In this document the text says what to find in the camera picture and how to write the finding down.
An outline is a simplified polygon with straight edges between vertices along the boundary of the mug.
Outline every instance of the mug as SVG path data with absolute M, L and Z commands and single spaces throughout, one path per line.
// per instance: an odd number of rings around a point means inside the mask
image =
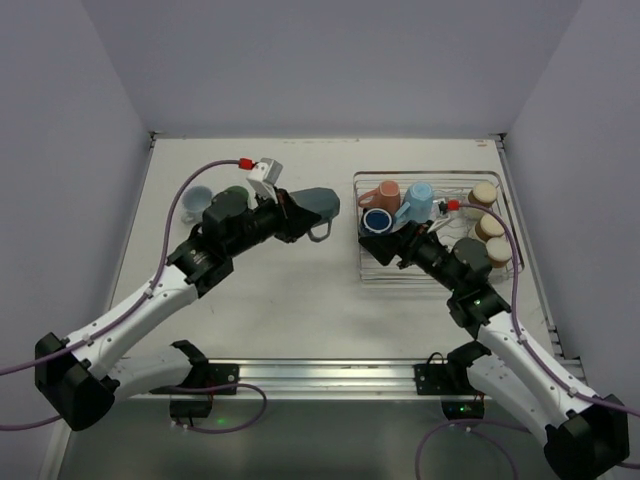
M 410 220 L 424 223 L 431 217 L 433 210 L 433 188 L 428 183 L 416 182 L 407 189 L 404 203 L 395 215 L 396 223 Z
M 400 187 L 393 180 L 385 180 L 378 185 L 378 188 L 360 195 L 358 206 L 360 208 L 382 208 L 394 215 L 400 208 Z
M 391 232 L 393 217 L 382 208 L 365 210 L 360 219 L 360 234 L 364 236 L 384 235 Z
M 191 187 L 182 194 L 184 213 L 180 219 L 185 225 L 202 221 L 202 213 L 211 205 L 213 192 L 211 189 L 198 185 Z

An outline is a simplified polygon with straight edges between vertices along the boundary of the cable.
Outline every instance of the cable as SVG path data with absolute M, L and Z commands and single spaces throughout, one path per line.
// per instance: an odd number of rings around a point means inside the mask
M 518 432 L 529 433 L 529 430 L 527 430 L 526 428 L 521 427 L 519 425 L 512 425 L 510 423 L 500 422 L 500 421 L 496 421 L 496 420 L 461 419 L 461 420 L 450 420 L 448 422 L 441 423 L 440 425 L 437 425 L 434 428 L 432 428 L 431 430 L 429 430 L 425 434 L 425 436 L 422 437 L 422 440 L 420 440 L 420 443 L 418 444 L 418 448 L 416 449 L 416 455 L 415 455 L 414 462 L 413 462 L 413 469 L 414 469 L 414 473 L 415 473 L 415 476 L 416 476 L 416 480 L 422 480 L 422 476 L 420 475 L 420 457 L 422 456 L 422 449 L 424 448 L 425 444 L 427 443 L 429 438 L 431 438 L 434 434 L 436 434 L 440 430 L 444 429 L 445 427 L 449 427 L 451 425 L 464 425 L 464 426 L 470 426 L 470 425 L 493 425 L 493 426 L 496 426 L 496 427 L 508 428 L 510 430 L 515 430 L 515 431 L 518 431 Z M 504 447 L 502 447 L 500 444 L 498 444 L 498 442 L 496 442 L 492 438 L 489 438 L 486 435 L 480 434 L 479 432 L 472 432 L 472 433 L 474 433 L 477 436 L 482 437 L 483 439 L 488 440 L 489 442 L 491 442 L 493 445 L 495 445 L 504 454 L 505 457 L 507 457 L 507 460 L 509 461 L 509 465 L 511 465 L 511 469 L 513 471 L 513 478 L 515 478 L 517 480 L 519 478 L 518 471 L 516 469 L 516 464 L 513 461 L 513 458 L 511 458 L 511 455 L 509 455 L 509 452 L 507 452 L 504 449 Z
M 515 480 L 518 480 L 520 478 L 520 474 L 518 473 L 518 467 L 516 467 L 516 462 L 513 460 L 513 457 L 509 454 L 509 452 L 507 452 L 507 450 L 502 445 L 500 445 L 498 441 L 494 440 L 488 435 L 485 435 L 482 432 L 476 432 L 475 430 L 470 430 L 469 433 L 472 433 L 473 435 L 480 437 L 483 440 L 486 440 L 487 442 L 491 443 L 494 447 L 496 447 L 498 450 L 500 450 L 502 454 L 505 456 L 505 458 L 507 459 L 507 461 L 509 462 L 509 465 L 511 465 L 511 473 L 513 473 L 513 478 Z
M 158 263 L 158 268 L 156 269 L 156 273 L 153 276 L 153 279 L 151 280 L 151 284 L 149 285 L 149 290 L 152 291 L 156 287 L 156 285 L 158 285 L 158 282 L 160 281 L 160 277 L 162 276 L 162 271 L 164 269 L 166 256 L 167 256 L 167 251 L 169 250 L 169 233 L 171 231 L 171 219 L 173 218 L 173 214 L 175 212 L 176 206 L 178 205 L 178 201 L 180 200 L 180 197 L 182 196 L 182 194 L 184 193 L 186 188 L 189 186 L 189 184 L 198 175 L 200 175 L 202 172 L 204 172 L 206 170 L 209 170 L 210 168 L 218 167 L 220 165 L 239 165 L 239 164 L 240 164 L 239 160 L 218 160 L 218 161 L 215 161 L 215 162 L 208 163 L 208 164 L 204 165 L 203 167 L 200 167 L 198 170 L 193 172 L 191 175 L 189 175 L 189 177 L 185 180 L 185 182 L 180 186 L 180 188 L 178 189 L 177 193 L 173 197 L 173 200 L 171 202 L 171 206 L 169 207 L 169 213 L 167 214 L 167 220 L 166 220 L 165 227 L 164 227 L 164 237 L 163 237 L 163 240 L 162 240 L 162 253 L 160 255 L 160 262 Z M 36 365 L 40 365 L 42 363 L 49 362 L 49 361 L 54 360 L 56 358 L 62 357 L 63 355 L 66 355 L 67 353 L 73 352 L 74 350 L 76 350 L 76 349 L 82 347 L 83 345 L 87 344 L 89 341 L 92 341 L 92 340 L 95 340 L 98 337 L 101 337 L 105 333 L 113 330 L 115 327 L 117 327 L 118 325 L 123 323 L 136 310 L 138 310 L 138 308 L 140 308 L 140 306 L 148 298 L 149 298 L 149 294 L 147 294 L 147 293 L 143 294 L 122 315 L 120 315 L 118 318 L 116 318 L 110 324 L 105 325 L 103 328 L 101 328 L 96 333 L 91 335 L 88 339 L 76 342 L 73 345 L 69 345 L 68 347 L 65 347 L 65 348 L 63 348 L 61 350 L 58 350 L 57 352 L 52 353 L 50 355 L 45 355 L 44 357 L 40 357 L 40 358 L 37 358 L 35 360 L 31 360 L 29 362 L 24 362 L 24 363 L 21 363 L 19 365 L 14 365 L 12 367 L 2 368 L 2 369 L 0 369 L 0 377 L 2 377 L 4 375 L 10 375 L 12 373 L 20 372 L 20 371 L 26 370 L 28 368 L 35 367 Z
M 622 462 L 622 463 L 618 464 L 618 467 L 620 467 L 620 468 L 628 468 L 630 470 L 640 470 L 640 463 Z
M 209 428 L 201 428 L 194 427 L 193 425 L 186 425 L 180 422 L 179 419 L 176 421 L 176 425 L 181 425 L 182 428 L 186 430 L 191 430 L 193 432 L 198 433 L 207 433 L 209 435 L 220 435 L 223 433 L 233 433 L 239 432 L 240 430 L 244 430 L 245 428 L 249 428 L 251 425 L 260 420 L 260 417 L 264 414 L 267 409 L 267 394 L 260 387 L 256 387 L 255 385 L 251 385 L 249 383 L 230 383 L 227 385 L 219 385 L 217 387 L 206 387 L 206 388 L 184 388 L 184 387 L 173 387 L 171 390 L 176 393 L 213 393 L 219 392 L 220 390 L 227 390 L 229 388 L 248 388 L 253 390 L 254 392 L 258 392 L 262 397 L 262 406 L 257 414 L 255 414 L 252 418 L 247 420 L 246 422 L 231 428 L 219 428 L 219 429 L 209 429 Z
M 433 352 L 431 355 L 429 355 L 429 358 L 427 358 L 427 364 L 426 364 L 427 368 L 429 368 L 429 365 L 431 364 L 431 362 L 433 361 L 436 355 L 438 355 L 440 357 L 440 360 L 444 362 L 444 355 L 442 355 L 440 352 Z
M 40 420 L 39 422 L 25 423 L 22 425 L 0 425 L 0 432 L 22 432 L 24 430 L 31 430 L 33 428 L 44 427 L 45 425 L 57 422 L 61 418 L 62 417 L 60 415 L 56 415 L 55 417 Z
M 462 203 L 462 204 L 460 204 L 460 207 L 462 207 L 462 208 L 475 208 L 477 210 L 482 210 L 483 212 L 488 213 L 493 218 L 495 218 L 498 221 L 498 223 L 500 223 L 500 225 L 502 225 L 502 228 L 504 228 L 505 235 L 507 236 L 507 240 L 509 241 L 509 245 L 511 246 L 511 252 L 512 252 L 511 260 L 513 261 L 513 286 L 511 288 L 511 310 L 512 310 L 511 323 L 513 325 L 513 330 L 515 332 L 519 332 L 520 331 L 520 322 L 518 321 L 518 314 L 517 314 L 517 298 L 518 298 L 518 265 L 520 263 L 520 258 L 518 256 L 518 248 L 517 248 L 517 245 L 516 245 L 515 238 L 513 237 L 513 233 L 509 229 L 509 226 L 506 224 L 506 222 L 502 218 L 500 218 L 500 216 L 497 215 L 490 208 L 486 208 L 486 207 L 483 207 L 481 205 L 475 205 L 475 204 L 470 204 L 470 203 Z M 571 387 L 569 385 L 567 385 L 564 382 L 564 380 L 562 380 L 560 377 L 558 377 L 555 374 L 555 372 L 553 370 L 551 370 L 551 368 L 549 368 L 547 366 L 546 363 L 544 363 L 544 360 L 542 360 L 540 358 L 538 353 L 533 349 L 533 347 L 529 344 L 529 342 L 526 340 L 526 338 L 522 338 L 520 340 L 520 342 L 522 343 L 522 346 L 527 351 L 527 353 L 531 356 L 531 358 L 533 358 L 533 360 L 538 364 L 538 366 L 540 368 L 542 368 L 542 370 L 549 377 L 551 377 L 551 379 L 554 382 L 556 382 L 566 392 L 569 392 L 571 390 Z M 638 409 L 627 407 L 627 406 L 624 406 L 624 405 L 618 405 L 618 404 L 612 403 L 612 402 L 607 402 L 606 400 L 602 400 L 600 398 L 595 398 L 595 397 L 590 397 L 590 396 L 585 395 L 585 394 L 580 393 L 580 392 L 576 392 L 574 396 L 576 398 L 579 398 L 580 400 L 585 401 L 585 402 L 592 403 L 594 405 L 599 405 L 601 407 L 605 407 L 605 408 L 608 408 L 610 410 L 616 410 L 616 411 L 619 411 L 619 412 L 627 413 L 629 415 L 633 415 L 634 417 L 640 418 L 640 410 L 638 410 Z M 637 467 L 640 470 L 640 464 L 626 464 L 626 465 L 629 465 L 626 468 L 636 468 Z

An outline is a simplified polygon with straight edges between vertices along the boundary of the wire dish rack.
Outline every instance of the wire dish rack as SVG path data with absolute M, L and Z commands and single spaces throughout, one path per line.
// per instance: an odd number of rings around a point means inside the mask
M 490 182 L 498 190 L 498 199 L 493 204 L 493 211 L 500 215 L 502 219 L 509 225 L 511 232 L 516 239 L 518 248 L 518 256 L 520 264 L 518 272 L 524 269 L 522 260 L 522 249 L 520 247 L 518 236 L 513 228 L 513 213 L 509 208 L 509 203 L 504 192 L 503 184 L 500 176 L 491 171 L 369 171 L 356 172 L 353 176 L 353 194 L 354 205 L 356 208 L 356 233 L 358 232 L 358 223 L 362 216 L 362 208 L 358 207 L 358 197 L 363 193 L 375 189 L 380 182 L 384 180 L 393 180 L 400 186 L 400 193 L 404 197 L 407 188 L 415 182 L 427 182 L 434 189 L 434 209 L 432 220 L 437 217 L 435 214 L 438 209 L 436 203 L 442 200 L 457 199 L 466 201 L 469 191 L 480 182 Z M 468 219 L 464 211 L 452 212 L 452 221 L 438 231 L 438 237 L 443 245 L 453 247 L 453 245 L 468 235 L 469 230 L 474 226 L 477 220 Z M 358 267 L 360 269 L 360 280 L 364 285 L 372 287 L 419 287 L 424 289 L 433 288 L 441 290 L 442 287 L 433 278 L 425 274 L 416 266 L 411 266 L 404 270 L 400 270 L 397 262 L 392 262 L 386 267 L 380 265 L 375 258 L 364 248 L 359 247 Z M 506 267 L 493 269 L 489 276 L 489 280 L 493 284 L 499 284 L 513 277 L 513 262 L 509 262 Z

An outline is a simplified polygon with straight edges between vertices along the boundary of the mug handle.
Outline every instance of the mug handle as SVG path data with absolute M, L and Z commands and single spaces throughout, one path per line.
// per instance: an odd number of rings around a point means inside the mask
M 307 236 L 309 237 L 309 240 L 311 240 L 313 243 L 320 243 L 324 240 L 326 240 L 327 238 L 329 238 L 329 235 L 331 235 L 331 223 L 333 222 L 332 220 L 329 220 L 327 222 L 327 232 L 322 235 L 321 237 L 316 236 L 311 229 L 309 229 L 309 231 L 307 232 Z
M 409 202 L 404 202 L 402 204 L 402 206 L 398 209 L 393 217 L 396 223 L 404 223 L 407 221 L 407 215 L 405 215 L 405 213 L 407 212 L 407 210 L 409 210 L 409 207 L 411 207 L 411 204 Z
M 360 195 L 358 197 L 358 206 L 360 208 L 366 208 L 366 207 L 371 207 L 373 208 L 373 201 L 374 199 L 372 198 L 371 200 L 369 200 L 368 202 L 365 202 L 364 204 L 362 203 L 363 200 L 366 200 L 369 197 L 373 197 L 374 195 L 376 195 L 378 193 L 378 189 L 374 188 L 373 190 L 367 192 L 367 193 L 363 193 L 362 195 Z

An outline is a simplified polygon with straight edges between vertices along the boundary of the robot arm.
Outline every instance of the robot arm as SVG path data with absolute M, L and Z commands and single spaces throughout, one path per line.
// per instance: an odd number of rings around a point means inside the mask
M 447 301 L 458 326 L 474 338 L 447 356 L 456 383 L 495 398 L 543 445 L 551 468 L 562 480 L 595 479 L 629 456 L 626 413 L 576 397 L 595 391 L 575 379 L 527 331 L 512 321 L 511 307 L 488 282 L 485 246 L 459 240 L 451 251 L 440 243 L 432 222 L 409 222 L 388 234 L 360 237 L 359 243 L 382 265 L 400 257 L 398 266 L 417 265 L 452 291 Z M 523 340 L 544 363 L 525 349 Z M 566 391 L 549 375 L 569 386 Z M 622 405 L 613 395 L 609 403 Z
M 241 193 L 226 190 L 214 197 L 187 240 L 167 257 L 155 288 L 145 282 L 138 291 L 91 324 L 59 339 L 49 333 L 36 344 L 36 358 L 81 345 L 35 368 L 37 388 L 73 430 L 85 429 L 116 400 L 174 385 L 194 386 L 207 375 L 207 360 L 186 341 L 175 342 L 151 357 L 123 355 L 181 308 L 190 305 L 233 272 L 233 258 L 270 237 L 295 242 L 308 235 L 328 237 L 340 211 L 333 190 L 311 188 L 288 193 L 275 187 L 282 169 L 263 159 L 249 173 L 258 205 L 251 209 Z M 316 237 L 311 229 L 327 225 Z M 108 332 L 98 332 L 108 328 Z

